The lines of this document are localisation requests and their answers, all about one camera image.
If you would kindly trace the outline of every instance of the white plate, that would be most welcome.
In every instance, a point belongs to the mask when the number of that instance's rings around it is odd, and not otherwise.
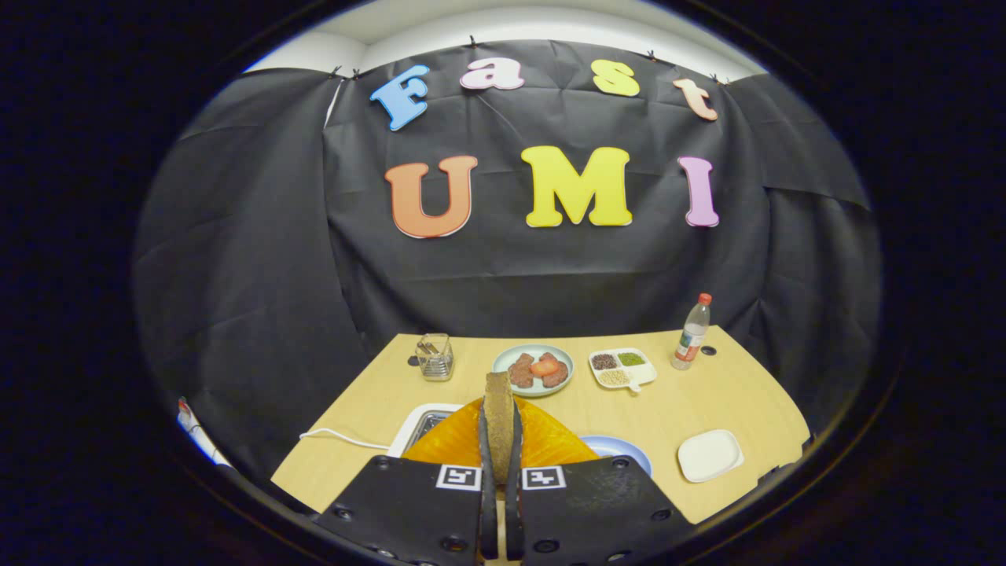
[[[431,411],[443,411],[445,413],[454,413],[458,409],[461,409],[462,405],[457,405],[454,403],[427,403],[426,405],[420,405],[412,412],[405,417],[405,422],[401,423],[401,428],[398,429],[398,434],[394,436],[394,442],[391,442],[391,447],[387,450],[387,455],[400,458],[401,454],[405,451],[405,444],[408,444],[408,439],[411,438],[412,433],[415,432],[415,427],[420,424],[420,419],[423,415]]]
[[[560,383],[555,387],[547,388],[541,384],[541,378],[535,377],[534,385],[532,385],[531,387],[520,388],[511,383],[510,389],[513,390],[514,395],[519,395],[521,397],[544,397],[546,395],[551,395],[556,391],[569,385],[569,382],[572,381],[572,370],[573,370],[572,358],[570,358],[569,355],[566,354],[564,351],[559,350],[553,346],[542,345],[542,344],[529,344],[529,345],[513,347],[496,357],[496,361],[493,362],[493,373],[508,372],[510,370],[510,366],[513,366],[514,362],[516,362],[517,359],[520,358],[521,354],[527,354],[528,356],[533,356],[534,361],[537,362],[538,359],[541,358],[541,355],[546,352],[550,352],[552,356],[555,357],[556,360],[565,364],[566,368],[569,369],[569,375],[566,376],[565,381],[563,381],[562,383]]]
[[[594,357],[599,354],[610,354],[615,358],[615,368],[609,368],[608,370],[595,370],[594,369]],[[619,360],[620,354],[635,354],[643,359],[643,364],[638,366],[623,366],[622,361]],[[606,389],[621,389],[628,387],[634,393],[639,393],[642,391],[639,386],[643,384],[648,384],[653,380],[657,379],[657,368],[650,363],[650,359],[643,354],[642,351],[636,350],[635,348],[617,348],[615,350],[602,350],[599,352],[592,353],[586,359],[588,366],[591,367],[591,371],[594,372],[594,379],[598,380],[598,384]],[[599,374],[603,372],[611,372],[612,370],[622,370],[629,376],[629,383],[626,385],[606,385],[602,383]]]
[[[678,463],[685,480],[700,484],[744,463],[744,454],[732,432],[717,429],[682,442],[678,448]]]

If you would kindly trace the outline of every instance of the bottle label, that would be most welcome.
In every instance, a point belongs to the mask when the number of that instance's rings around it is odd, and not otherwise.
[[[678,343],[678,350],[674,352],[674,357],[682,362],[695,360],[695,355],[698,354],[698,348],[702,346],[702,339],[704,338],[705,335],[696,337],[687,331],[682,331],[681,342]]]

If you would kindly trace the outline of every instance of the small white dish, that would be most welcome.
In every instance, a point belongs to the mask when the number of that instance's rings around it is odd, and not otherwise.
[[[678,463],[685,480],[701,484],[744,463],[744,454],[732,432],[716,429],[682,442],[678,448]]]
[[[520,358],[521,354],[527,354],[528,356],[533,357],[534,361],[537,362],[538,359],[541,358],[541,355],[546,352],[551,353],[556,360],[566,365],[566,368],[569,370],[569,375],[566,376],[566,379],[555,387],[545,387],[541,382],[541,378],[535,376],[531,387],[517,387],[511,383],[510,389],[513,390],[514,395],[519,395],[521,397],[544,397],[546,395],[551,395],[569,385],[569,382],[572,381],[573,373],[572,358],[566,354],[565,351],[557,349],[553,346],[529,344],[507,349],[496,357],[496,361],[493,362],[493,373],[509,372],[510,366],[513,366],[513,364],[517,362],[517,359]]]

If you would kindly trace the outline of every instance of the plate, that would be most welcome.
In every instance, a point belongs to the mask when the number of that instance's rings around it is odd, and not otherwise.
[[[594,367],[594,357],[600,356],[602,354],[611,355],[611,357],[615,359],[615,368],[611,368],[608,370],[598,370]],[[636,356],[639,356],[640,358],[643,359],[643,363],[638,364],[636,366],[626,366],[622,364],[622,361],[619,358],[620,354],[635,354]],[[640,391],[642,391],[642,389],[640,389],[639,386],[643,384],[648,384],[657,379],[657,368],[650,363],[650,359],[647,358],[642,351],[637,350],[635,348],[617,348],[614,350],[602,350],[599,352],[594,352],[591,354],[591,356],[586,358],[586,364],[588,366],[591,367],[591,372],[594,373],[594,379],[598,380],[598,385],[600,385],[605,389],[621,389],[627,387],[630,390],[632,390],[633,393],[639,393]],[[629,377],[629,383],[625,385],[607,385],[604,382],[602,382],[601,374],[604,374],[605,372],[611,372],[613,370],[621,370],[622,372],[625,372],[625,374]]]
[[[744,463],[744,454],[732,432],[717,429],[682,442],[678,448],[678,463],[685,480],[701,484]]]
[[[584,444],[591,447],[596,454],[601,457],[605,456],[629,456],[639,463],[639,466],[643,468],[644,471],[651,478],[653,478],[653,464],[650,463],[650,458],[647,457],[646,452],[640,449],[639,446],[622,440],[621,438],[615,438],[614,436],[580,436],[580,440]]]
[[[520,358],[521,354],[527,354],[529,356],[533,356],[534,361],[537,362],[538,358],[541,358],[541,355],[546,352],[550,352],[552,356],[555,357],[556,360],[565,364],[566,368],[569,369],[569,376],[566,377],[565,381],[563,381],[562,383],[560,383],[555,387],[547,388],[541,384],[541,378],[535,377],[534,385],[532,385],[531,387],[520,388],[513,384],[510,384],[510,389],[513,390],[514,395],[519,395],[521,397],[544,397],[546,395],[551,395],[556,391],[569,385],[569,382],[572,381],[572,374],[573,374],[572,358],[570,358],[569,355],[563,352],[562,350],[559,350],[553,346],[542,345],[542,344],[529,344],[523,346],[516,346],[507,351],[504,351],[503,354],[497,356],[496,361],[493,362],[493,373],[509,371],[510,366],[513,366],[513,363],[516,362],[518,358]]]

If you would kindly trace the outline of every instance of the seed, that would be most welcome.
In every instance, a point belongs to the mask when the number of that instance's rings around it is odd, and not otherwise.
[[[620,354],[619,360],[622,361],[623,366],[639,366],[641,364],[646,364],[646,362],[644,362],[638,354],[633,354],[631,352]]]
[[[595,370],[611,370],[618,367],[618,364],[615,363],[615,357],[611,354],[599,354],[591,359],[591,364],[594,365]]]
[[[601,383],[605,385],[627,385],[629,383],[629,376],[626,375],[622,370],[609,370],[608,372],[602,372],[598,379]]]

